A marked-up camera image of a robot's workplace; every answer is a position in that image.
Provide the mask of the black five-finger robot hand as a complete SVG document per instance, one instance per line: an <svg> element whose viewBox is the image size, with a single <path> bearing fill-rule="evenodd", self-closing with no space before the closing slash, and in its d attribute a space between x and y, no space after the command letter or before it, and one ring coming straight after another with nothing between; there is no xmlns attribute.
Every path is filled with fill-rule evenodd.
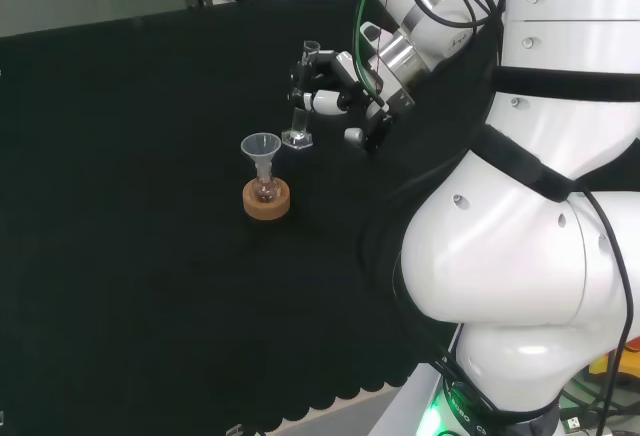
<svg viewBox="0 0 640 436"><path fill-rule="evenodd" d="M355 74L351 55L323 50L308 41L290 74L287 100L296 118L356 116L344 139L369 154L375 153L389 134L394 117L389 106L376 100Z"/></svg>

